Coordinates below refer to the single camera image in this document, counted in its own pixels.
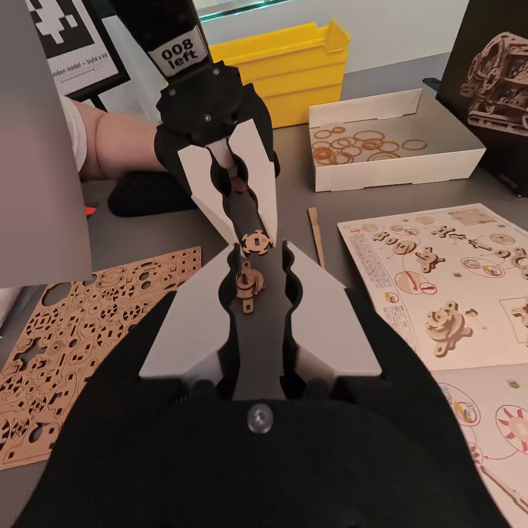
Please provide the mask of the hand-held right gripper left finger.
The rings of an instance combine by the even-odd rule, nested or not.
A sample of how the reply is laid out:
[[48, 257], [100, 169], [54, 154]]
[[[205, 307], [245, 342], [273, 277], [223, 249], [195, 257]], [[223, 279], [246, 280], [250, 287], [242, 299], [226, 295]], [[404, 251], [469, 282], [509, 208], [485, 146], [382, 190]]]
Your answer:
[[180, 379], [187, 389], [209, 380], [233, 398], [240, 369], [236, 298], [240, 246], [229, 245], [178, 287], [144, 361], [142, 379]]

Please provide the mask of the pile of rubber bands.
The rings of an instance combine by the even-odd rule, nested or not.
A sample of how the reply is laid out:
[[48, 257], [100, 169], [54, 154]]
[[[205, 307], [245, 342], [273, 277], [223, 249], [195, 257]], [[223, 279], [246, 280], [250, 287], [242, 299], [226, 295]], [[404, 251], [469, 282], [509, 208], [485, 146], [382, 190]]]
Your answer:
[[395, 140], [378, 129], [354, 130], [345, 125], [315, 128], [310, 137], [316, 166], [397, 160], [428, 148], [421, 138]]

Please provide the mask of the laser-cut wooden parts sheet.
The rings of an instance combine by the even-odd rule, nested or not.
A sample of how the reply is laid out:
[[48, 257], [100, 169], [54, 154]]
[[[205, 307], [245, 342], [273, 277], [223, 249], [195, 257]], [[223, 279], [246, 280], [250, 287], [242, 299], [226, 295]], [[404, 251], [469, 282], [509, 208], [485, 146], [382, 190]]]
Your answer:
[[89, 379], [168, 293], [202, 267], [191, 247], [97, 271], [54, 304], [49, 285], [1, 372], [1, 470], [45, 461]]

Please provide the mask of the black model kit box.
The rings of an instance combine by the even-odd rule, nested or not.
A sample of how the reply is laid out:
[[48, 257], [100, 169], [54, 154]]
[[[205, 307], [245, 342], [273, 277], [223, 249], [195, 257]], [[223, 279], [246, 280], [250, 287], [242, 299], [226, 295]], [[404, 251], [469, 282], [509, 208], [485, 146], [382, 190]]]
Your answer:
[[469, 1], [437, 100], [484, 144], [481, 164], [527, 197], [527, 1]]

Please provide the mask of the wooden model hub assembly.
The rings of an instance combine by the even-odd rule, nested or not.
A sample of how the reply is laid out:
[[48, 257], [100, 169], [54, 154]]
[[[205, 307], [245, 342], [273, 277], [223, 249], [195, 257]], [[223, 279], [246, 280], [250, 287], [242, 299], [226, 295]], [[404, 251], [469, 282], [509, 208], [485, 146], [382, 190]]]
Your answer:
[[265, 281], [261, 272], [253, 268], [249, 260], [242, 263], [241, 271], [236, 275], [236, 286], [236, 296], [242, 300], [243, 312], [253, 313], [254, 297], [265, 288]]

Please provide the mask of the small wooden gear wheel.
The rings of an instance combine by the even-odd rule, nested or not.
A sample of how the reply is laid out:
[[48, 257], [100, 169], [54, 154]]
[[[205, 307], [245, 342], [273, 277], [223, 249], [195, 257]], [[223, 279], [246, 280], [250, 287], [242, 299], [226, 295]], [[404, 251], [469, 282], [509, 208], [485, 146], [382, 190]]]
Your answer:
[[245, 254], [256, 253], [260, 256], [268, 253], [268, 247], [274, 245], [274, 238], [267, 236], [262, 230], [245, 234], [242, 237], [242, 250]]

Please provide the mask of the white cardboard box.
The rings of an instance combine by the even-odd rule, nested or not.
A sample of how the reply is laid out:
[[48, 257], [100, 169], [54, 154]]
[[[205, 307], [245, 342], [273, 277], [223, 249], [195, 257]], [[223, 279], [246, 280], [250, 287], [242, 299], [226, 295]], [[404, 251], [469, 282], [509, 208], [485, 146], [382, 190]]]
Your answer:
[[421, 138], [428, 143], [428, 148], [389, 161], [342, 166], [316, 166], [313, 161], [316, 192], [467, 179], [486, 151], [473, 133], [423, 89], [355, 98], [309, 109], [309, 135], [315, 128], [334, 125], [354, 130], [378, 129], [395, 140]]

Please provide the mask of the thin wooden stick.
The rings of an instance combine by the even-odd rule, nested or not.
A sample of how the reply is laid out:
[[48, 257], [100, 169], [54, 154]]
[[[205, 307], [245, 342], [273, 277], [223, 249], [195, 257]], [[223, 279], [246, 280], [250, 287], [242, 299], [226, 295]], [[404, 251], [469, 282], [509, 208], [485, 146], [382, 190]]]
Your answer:
[[322, 242], [321, 242], [320, 225], [318, 221], [317, 208], [315, 207], [308, 208], [308, 216], [309, 216], [310, 224], [312, 227], [313, 239], [314, 239], [314, 244], [315, 244], [316, 253], [317, 253], [320, 267], [322, 267], [323, 269], [326, 269]]

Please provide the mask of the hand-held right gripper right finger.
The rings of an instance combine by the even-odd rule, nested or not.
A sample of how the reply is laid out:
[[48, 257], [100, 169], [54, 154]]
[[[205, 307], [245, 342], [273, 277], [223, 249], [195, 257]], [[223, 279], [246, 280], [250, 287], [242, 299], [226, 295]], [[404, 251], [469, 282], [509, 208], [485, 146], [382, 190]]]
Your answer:
[[287, 399], [300, 398], [312, 380], [332, 389], [337, 378], [382, 373], [346, 293], [346, 287], [292, 242], [282, 243], [285, 319], [280, 384]]

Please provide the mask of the glass panel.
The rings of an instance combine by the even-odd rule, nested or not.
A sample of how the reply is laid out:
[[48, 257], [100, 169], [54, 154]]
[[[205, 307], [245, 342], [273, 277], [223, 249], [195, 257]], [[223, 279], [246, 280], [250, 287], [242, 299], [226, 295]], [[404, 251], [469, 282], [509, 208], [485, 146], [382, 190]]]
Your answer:
[[200, 22], [205, 23], [288, 2], [289, 1], [193, 1]]

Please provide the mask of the black textured pad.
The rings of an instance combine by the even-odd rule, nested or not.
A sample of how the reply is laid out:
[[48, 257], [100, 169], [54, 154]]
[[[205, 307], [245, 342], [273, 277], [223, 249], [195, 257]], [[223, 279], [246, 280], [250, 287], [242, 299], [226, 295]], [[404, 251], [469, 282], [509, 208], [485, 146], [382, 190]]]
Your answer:
[[112, 214], [124, 218], [198, 208], [172, 175], [152, 171], [123, 175], [110, 193], [107, 204]]

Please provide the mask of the person's light shirt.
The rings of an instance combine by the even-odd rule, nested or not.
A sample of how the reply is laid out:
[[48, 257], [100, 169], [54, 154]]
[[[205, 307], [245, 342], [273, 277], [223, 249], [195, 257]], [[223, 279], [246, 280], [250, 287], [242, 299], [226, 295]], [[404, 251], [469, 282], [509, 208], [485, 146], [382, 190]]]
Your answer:
[[81, 172], [87, 158], [87, 134], [86, 128], [74, 102], [63, 95], [59, 95], [63, 113], [69, 129], [72, 151], [76, 161], [78, 173]]

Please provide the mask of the black framed sign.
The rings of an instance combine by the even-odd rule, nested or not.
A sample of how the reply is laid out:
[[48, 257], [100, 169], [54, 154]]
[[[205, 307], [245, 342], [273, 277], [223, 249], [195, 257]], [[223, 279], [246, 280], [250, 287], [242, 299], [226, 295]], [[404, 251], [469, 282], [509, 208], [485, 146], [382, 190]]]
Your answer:
[[25, 1], [56, 89], [76, 101], [105, 109], [100, 94], [130, 76], [105, 28], [107, 1]]

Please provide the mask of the yellow plastic bin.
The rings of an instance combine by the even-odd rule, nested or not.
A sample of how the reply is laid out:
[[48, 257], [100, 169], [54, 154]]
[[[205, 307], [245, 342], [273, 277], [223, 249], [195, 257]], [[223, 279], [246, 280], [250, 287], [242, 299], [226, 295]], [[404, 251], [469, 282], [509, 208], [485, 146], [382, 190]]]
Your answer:
[[311, 106], [337, 102], [351, 36], [338, 21], [308, 23], [210, 47], [215, 62], [237, 67], [266, 104], [273, 128], [308, 122]]

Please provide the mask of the printed instruction sheet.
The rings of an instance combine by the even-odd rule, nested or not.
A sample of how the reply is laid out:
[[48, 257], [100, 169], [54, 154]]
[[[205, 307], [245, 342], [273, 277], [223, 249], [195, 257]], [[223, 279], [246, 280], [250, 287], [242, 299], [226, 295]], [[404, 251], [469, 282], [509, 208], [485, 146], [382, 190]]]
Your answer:
[[527, 527], [527, 364], [432, 373], [511, 527]]
[[431, 371], [527, 363], [527, 232], [480, 203], [337, 224], [376, 312]]

